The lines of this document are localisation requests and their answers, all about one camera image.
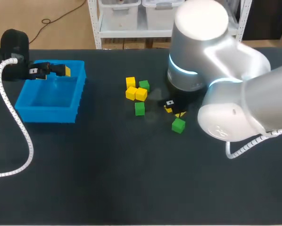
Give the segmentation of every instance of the robotic arm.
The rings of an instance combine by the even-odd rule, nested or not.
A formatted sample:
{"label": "robotic arm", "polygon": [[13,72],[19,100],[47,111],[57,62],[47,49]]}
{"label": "robotic arm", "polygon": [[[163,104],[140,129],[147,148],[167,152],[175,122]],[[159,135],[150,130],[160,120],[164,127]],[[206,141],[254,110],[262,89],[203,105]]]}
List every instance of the robotic arm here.
{"label": "robotic arm", "polygon": [[[198,122],[227,142],[229,158],[282,134],[282,67],[271,71],[263,54],[228,33],[228,14],[220,3],[188,0],[178,8],[167,76],[184,92],[208,87]],[[230,142],[258,134],[230,153]]]}
{"label": "robotic arm", "polygon": [[70,76],[65,65],[52,65],[49,62],[33,64],[29,60],[29,39],[24,32],[9,29],[0,40],[0,63],[9,58],[17,58],[18,63],[5,67],[2,79],[5,81],[46,79],[47,74]]}

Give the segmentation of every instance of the cable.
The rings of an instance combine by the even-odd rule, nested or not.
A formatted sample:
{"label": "cable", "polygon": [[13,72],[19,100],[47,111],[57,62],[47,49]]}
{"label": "cable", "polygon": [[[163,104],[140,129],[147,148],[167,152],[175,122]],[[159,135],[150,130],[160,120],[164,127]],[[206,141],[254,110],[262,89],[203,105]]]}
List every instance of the cable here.
{"label": "cable", "polygon": [[64,15],[60,16],[59,18],[57,18],[56,20],[51,21],[50,19],[47,19],[47,18],[42,19],[42,20],[41,20],[41,23],[44,24],[44,26],[38,31],[38,33],[37,33],[37,35],[35,36],[35,38],[32,39],[32,41],[29,42],[29,44],[31,44],[32,42],[35,41],[35,39],[37,39],[38,35],[41,33],[41,31],[42,31],[46,26],[48,26],[48,25],[50,25],[50,24],[52,24],[52,23],[54,23],[54,22],[60,20],[60,19],[63,18],[64,16],[66,16],[66,15],[68,15],[68,14],[74,12],[75,10],[79,9],[80,7],[82,7],[82,6],[85,4],[85,2],[86,2],[86,0],[84,0],[84,2],[83,2],[80,6],[78,6],[78,7],[74,8],[74,9],[72,9],[71,11],[68,11],[68,12],[65,13]]}
{"label": "cable", "polygon": [[21,129],[24,137],[26,138],[26,141],[27,141],[27,144],[28,144],[28,147],[29,147],[29,157],[22,167],[14,170],[14,171],[6,172],[6,173],[0,173],[0,178],[17,174],[17,173],[23,171],[24,169],[26,169],[29,166],[29,164],[31,163],[32,158],[33,158],[33,153],[34,153],[32,140],[31,140],[26,128],[24,127],[22,121],[20,120],[19,116],[17,115],[16,111],[14,110],[12,104],[10,103],[10,101],[7,97],[7,94],[4,90],[2,80],[1,80],[1,76],[2,76],[2,72],[3,72],[4,67],[7,66],[7,65],[11,65],[11,64],[17,64],[17,59],[16,58],[9,58],[8,60],[3,60],[0,64],[0,94],[1,94],[1,97],[3,98],[3,100],[4,100],[4,102],[7,106],[7,108],[11,112],[14,120],[17,122],[19,128]]}
{"label": "cable", "polygon": [[226,142],[226,155],[229,159],[234,159],[234,158],[240,156],[241,154],[245,153],[246,151],[248,151],[250,148],[254,147],[255,145],[258,145],[259,143],[261,143],[261,142],[263,142],[267,139],[277,137],[279,135],[282,135],[282,129],[278,129],[278,130],[274,130],[272,132],[268,132],[267,136],[262,135],[260,137],[257,137],[256,139],[247,143],[244,147],[242,147],[241,149],[239,149],[238,151],[236,151],[232,154],[231,154],[231,150],[230,150],[230,142]]}

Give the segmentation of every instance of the white storage box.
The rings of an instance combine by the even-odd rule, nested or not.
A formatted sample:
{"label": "white storage box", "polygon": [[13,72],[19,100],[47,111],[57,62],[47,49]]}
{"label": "white storage box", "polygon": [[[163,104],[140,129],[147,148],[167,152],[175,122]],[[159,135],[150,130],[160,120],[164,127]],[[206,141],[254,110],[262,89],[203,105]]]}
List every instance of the white storage box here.
{"label": "white storage box", "polygon": [[137,30],[141,0],[99,0],[106,26],[111,31]]}
{"label": "white storage box", "polygon": [[171,30],[174,15],[185,0],[142,0],[149,30]]}

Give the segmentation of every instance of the black cable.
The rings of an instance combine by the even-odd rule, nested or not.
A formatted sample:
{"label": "black cable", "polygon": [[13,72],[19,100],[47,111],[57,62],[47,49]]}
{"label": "black cable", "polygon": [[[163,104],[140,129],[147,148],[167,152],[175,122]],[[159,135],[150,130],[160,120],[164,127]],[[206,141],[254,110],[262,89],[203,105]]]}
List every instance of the black cable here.
{"label": "black cable", "polygon": [[64,15],[62,15],[62,16],[59,17],[59,18],[57,18],[56,20],[51,21],[50,19],[47,19],[47,18],[42,19],[42,20],[41,20],[41,23],[42,23],[42,24],[45,24],[45,25],[38,31],[38,33],[37,33],[37,35],[35,36],[35,38],[34,38],[31,42],[29,42],[29,44],[31,44],[32,42],[34,42],[34,40],[38,37],[38,35],[41,33],[41,31],[42,31],[46,26],[48,26],[49,24],[52,24],[52,23],[54,23],[54,22],[60,20],[60,19],[63,18],[64,16],[66,16],[66,15],[68,15],[68,14],[74,12],[75,10],[79,9],[81,6],[83,6],[83,5],[85,4],[85,2],[86,2],[86,0],[84,0],[84,2],[83,2],[80,6],[78,6],[78,7],[74,8],[74,9],[72,9],[71,11],[65,13]]}

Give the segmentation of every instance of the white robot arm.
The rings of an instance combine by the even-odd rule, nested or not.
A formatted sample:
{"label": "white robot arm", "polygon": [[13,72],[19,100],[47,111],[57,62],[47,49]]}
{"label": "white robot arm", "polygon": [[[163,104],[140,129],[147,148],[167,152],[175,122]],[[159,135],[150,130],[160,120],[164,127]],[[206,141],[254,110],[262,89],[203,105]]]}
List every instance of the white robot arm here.
{"label": "white robot arm", "polygon": [[[263,54],[228,33],[228,14],[220,3],[188,0],[178,8],[167,76],[185,92],[208,87],[198,122],[227,142],[228,157],[282,134],[282,67],[271,71]],[[239,154],[230,154],[229,142],[258,134]]]}

